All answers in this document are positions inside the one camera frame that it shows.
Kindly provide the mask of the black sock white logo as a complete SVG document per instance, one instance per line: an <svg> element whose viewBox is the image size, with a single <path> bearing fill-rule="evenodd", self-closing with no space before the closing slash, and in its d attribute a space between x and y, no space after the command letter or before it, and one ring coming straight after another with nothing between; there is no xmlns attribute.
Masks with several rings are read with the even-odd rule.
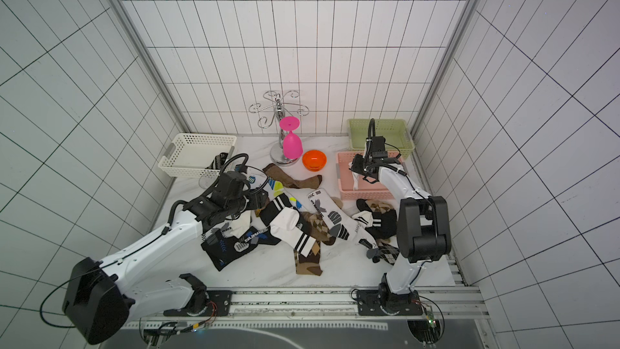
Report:
<svg viewBox="0 0 620 349"><path fill-rule="evenodd" d="M225 237L221 230L203 236L202 249L207 253L217 271L223 271L235 260L248 255L259 245L275 246L281 240L271 234L269 228L257 229L253 226L239 238Z"/></svg>

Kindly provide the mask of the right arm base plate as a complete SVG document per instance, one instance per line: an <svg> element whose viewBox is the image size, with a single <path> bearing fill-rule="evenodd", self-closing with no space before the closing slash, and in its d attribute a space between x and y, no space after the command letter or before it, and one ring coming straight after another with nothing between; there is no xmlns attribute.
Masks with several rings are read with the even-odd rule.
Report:
<svg viewBox="0 0 620 349"><path fill-rule="evenodd" d="M394 294L383 290L355 289L352 299L358 307L358 315L364 317L414 317L424 311L417 292Z"/></svg>

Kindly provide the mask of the black striped sock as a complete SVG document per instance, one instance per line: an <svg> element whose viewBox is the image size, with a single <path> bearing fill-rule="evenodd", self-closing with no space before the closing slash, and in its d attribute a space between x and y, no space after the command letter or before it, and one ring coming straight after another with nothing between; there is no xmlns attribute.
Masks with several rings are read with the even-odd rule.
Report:
<svg viewBox="0 0 620 349"><path fill-rule="evenodd" d="M219 153L218 155L215 156L215 158L213 158L212 162L210 163L210 165L207 167L207 170L213 170L213 171L220 171L222 170L229 158L229 154L228 153Z"/></svg>

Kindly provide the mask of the white sock grey pattern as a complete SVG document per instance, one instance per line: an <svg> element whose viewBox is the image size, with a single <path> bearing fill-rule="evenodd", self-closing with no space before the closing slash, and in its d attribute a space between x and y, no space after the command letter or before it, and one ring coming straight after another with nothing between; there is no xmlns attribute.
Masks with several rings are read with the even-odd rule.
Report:
<svg viewBox="0 0 620 349"><path fill-rule="evenodd" d="M341 210L325 189L319 188L310 192L308 199L321 214L329 228L330 235L355 245L361 245L368 250L378 248L376 240L366 231L365 224Z"/></svg>

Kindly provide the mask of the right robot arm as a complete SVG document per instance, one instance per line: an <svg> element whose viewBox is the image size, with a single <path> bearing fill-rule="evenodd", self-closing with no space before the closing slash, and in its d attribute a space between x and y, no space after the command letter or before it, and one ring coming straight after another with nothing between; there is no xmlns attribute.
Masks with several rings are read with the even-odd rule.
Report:
<svg viewBox="0 0 620 349"><path fill-rule="evenodd" d="M364 154L354 157L351 170L370 184L380 183L399 201L397 244L400 254L384 275L378 290L383 307L410 299L426 264L437 262L451 251L447 202L416 185L399 158L390 157L386 139L376 134L376 121L368 125Z"/></svg>

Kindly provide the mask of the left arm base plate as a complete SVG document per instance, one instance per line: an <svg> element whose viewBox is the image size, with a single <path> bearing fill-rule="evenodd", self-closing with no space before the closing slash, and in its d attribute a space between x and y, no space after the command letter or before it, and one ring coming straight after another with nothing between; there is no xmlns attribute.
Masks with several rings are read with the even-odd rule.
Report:
<svg viewBox="0 0 620 349"><path fill-rule="evenodd" d="M229 315L232 295L232 291L205 290L195 292L184 307L166 310L163 315L166 317L208 318L214 314L216 317L225 317Z"/></svg>

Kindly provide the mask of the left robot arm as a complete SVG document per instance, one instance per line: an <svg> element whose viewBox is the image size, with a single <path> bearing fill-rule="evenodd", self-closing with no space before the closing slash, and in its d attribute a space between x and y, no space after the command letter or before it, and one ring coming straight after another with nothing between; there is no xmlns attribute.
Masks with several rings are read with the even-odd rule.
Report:
<svg viewBox="0 0 620 349"><path fill-rule="evenodd" d="M163 226L113 255L77 263L66 285L61 309L86 341L101 344L126 323L179 310L199 316L212 302L197 276L206 262L202 247L208 232L266 203L263 185L247 179L249 156L230 159L216 180L193 200L178 200Z"/></svg>

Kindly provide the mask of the white sock black stripes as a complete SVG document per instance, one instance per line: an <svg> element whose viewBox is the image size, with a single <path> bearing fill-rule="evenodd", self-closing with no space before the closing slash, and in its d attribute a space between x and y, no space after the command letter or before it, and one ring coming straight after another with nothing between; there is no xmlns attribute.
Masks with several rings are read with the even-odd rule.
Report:
<svg viewBox="0 0 620 349"><path fill-rule="evenodd" d="M286 194L281 194L271 200L259 216L269 227L273 236L286 242L294 251L307 255L308 252L305 249L310 235L297 227L300 212Z"/></svg>

